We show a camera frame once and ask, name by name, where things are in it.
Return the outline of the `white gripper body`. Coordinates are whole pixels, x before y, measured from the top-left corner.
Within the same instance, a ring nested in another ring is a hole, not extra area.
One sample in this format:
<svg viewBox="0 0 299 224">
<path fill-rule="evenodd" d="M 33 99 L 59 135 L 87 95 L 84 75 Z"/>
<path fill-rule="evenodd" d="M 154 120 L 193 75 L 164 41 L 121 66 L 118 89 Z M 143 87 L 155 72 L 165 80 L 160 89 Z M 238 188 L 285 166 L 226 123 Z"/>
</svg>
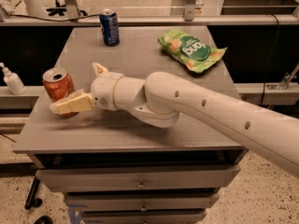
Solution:
<svg viewBox="0 0 299 224">
<path fill-rule="evenodd" d="M 117 110 L 114 103 L 114 90 L 118 81 L 123 77 L 124 74 L 121 73 L 106 72 L 92 82 L 91 95 L 101 109 Z"/>
</svg>

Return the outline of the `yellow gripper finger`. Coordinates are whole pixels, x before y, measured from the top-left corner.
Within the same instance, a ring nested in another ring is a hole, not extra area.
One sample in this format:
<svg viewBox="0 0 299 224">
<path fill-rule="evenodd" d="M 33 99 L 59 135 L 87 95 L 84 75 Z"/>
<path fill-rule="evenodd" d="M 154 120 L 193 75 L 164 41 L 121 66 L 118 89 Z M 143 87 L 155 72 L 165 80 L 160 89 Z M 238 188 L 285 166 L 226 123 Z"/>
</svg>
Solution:
<svg viewBox="0 0 299 224">
<path fill-rule="evenodd" d="M 50 111 L 54 114 L 65 115 L 88 111 L 95 106 L 95 100 L 90 93 L 80 89 L 72 92 L 67 97 L 50 105 Z"/>
<path fill-rule="evenodd" d="M 108 72 L 108 69 L 105 68 L 102 64 L 100 63 L 92 63 L 93 71 L 97 77 L 103 75 L 104 73 Z"/>
</svg>

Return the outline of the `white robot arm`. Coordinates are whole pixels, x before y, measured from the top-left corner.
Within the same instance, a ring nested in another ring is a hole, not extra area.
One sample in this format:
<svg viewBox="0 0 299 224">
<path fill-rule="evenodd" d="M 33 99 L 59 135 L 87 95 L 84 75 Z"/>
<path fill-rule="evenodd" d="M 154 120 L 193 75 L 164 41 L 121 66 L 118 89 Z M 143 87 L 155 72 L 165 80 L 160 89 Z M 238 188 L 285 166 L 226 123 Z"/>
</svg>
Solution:
<svg viewBox="0 0 299 224">
<path fill-rule="evenodd" d="M 89 92 L 75 91 L 50 105 L 56 114 L 82 112 L 96 105 L 124 110 L 160 128 L 173 126 L 181 113 L 204 122 L 246 149 L 299 177 L 299 119 L 203 88 L 184 78 L 154 72 L 145 79 L 109 72 L 93 64 Z"/>
</svg>

